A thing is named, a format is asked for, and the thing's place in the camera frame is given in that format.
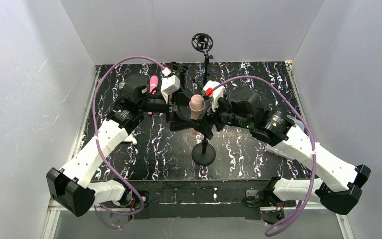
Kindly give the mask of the beige microphone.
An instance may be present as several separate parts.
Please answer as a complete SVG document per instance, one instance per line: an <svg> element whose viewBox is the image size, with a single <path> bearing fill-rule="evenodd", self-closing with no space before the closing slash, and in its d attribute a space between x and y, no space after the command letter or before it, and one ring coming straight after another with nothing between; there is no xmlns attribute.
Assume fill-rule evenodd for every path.
<svg viewBox="0 0 382 239"><path fill-rule="evenodd" d="M191 120L197 120L198 117L205 109L205 99L202 95L193 95L189 101L189 108L191 111Z"/></svg>

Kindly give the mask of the pink microphone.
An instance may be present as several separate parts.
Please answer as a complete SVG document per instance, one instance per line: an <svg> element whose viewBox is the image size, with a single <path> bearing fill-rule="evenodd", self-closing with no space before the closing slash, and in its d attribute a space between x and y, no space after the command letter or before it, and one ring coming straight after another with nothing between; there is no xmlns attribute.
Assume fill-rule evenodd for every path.
<svg viewBox="0 0 382 239"><path fill-rule="evenodd" d="M149 94L151 94L151 95L155 94L156 88L158 86L158 82L159 82L158 76L153 75L153 76L150 77L150 81L149 81Z"/></svg>

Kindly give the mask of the black round-base microphone stand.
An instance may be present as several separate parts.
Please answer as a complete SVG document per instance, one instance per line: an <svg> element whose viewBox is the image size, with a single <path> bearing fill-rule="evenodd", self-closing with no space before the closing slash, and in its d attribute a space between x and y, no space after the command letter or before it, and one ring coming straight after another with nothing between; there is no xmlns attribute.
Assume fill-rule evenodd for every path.
<svg viewBox="0 0 382 239"><path fill-rule="evenodd" d="M180 80L180 88L184 89L185 88L185 77L186 77L186 72L188 70L188 66L183 65L182 63L178 62L171 62L170 63L172 66L172 69L179 73L179 80Z"/></svg>

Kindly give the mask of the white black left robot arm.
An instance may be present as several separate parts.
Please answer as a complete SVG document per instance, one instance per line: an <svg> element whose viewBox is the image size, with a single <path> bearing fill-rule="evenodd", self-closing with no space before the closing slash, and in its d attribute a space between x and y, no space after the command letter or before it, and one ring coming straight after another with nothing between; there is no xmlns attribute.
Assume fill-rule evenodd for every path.
<svg viewBox="0 0 382 239"><path fill-rule="evenodd" d="M84 215L91 207L111 201L121 201L127 193L139 202L139 209L121 212L132 216L141 212L145 201L139 191L120 173L118 180L92 182L98 168L105 164L112 172L107 157L123 142L132 142L135 129L147 112L179 115L179 106L191 99L180 79L170 74L157 81L143 74L132 74L119 86L119 97L101 125L95 125L92 139L60 169L51 168L47 175L50 196L76 217Z"/></svg>

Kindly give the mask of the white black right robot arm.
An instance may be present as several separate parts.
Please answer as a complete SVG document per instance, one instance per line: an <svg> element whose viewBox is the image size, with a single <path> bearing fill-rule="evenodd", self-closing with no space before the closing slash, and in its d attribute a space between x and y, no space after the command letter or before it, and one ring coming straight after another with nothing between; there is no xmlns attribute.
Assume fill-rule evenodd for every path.
<svg viewBox="0 0 382 239"><path fill-rule="evenodd" d="M193 96L189 107L195 129L203 135L212 137L213 127L217 131L225 126L244 128L274 154L297 160L311 171L313 179L273 177L263 189L263 198L272 202L308 199L341 215L359 202L370 168L347 163L312 142L307 130L280 111L264 107L260 96L250 89L236 89L224 96L221 88L209 87L203 95Z"/></svg>

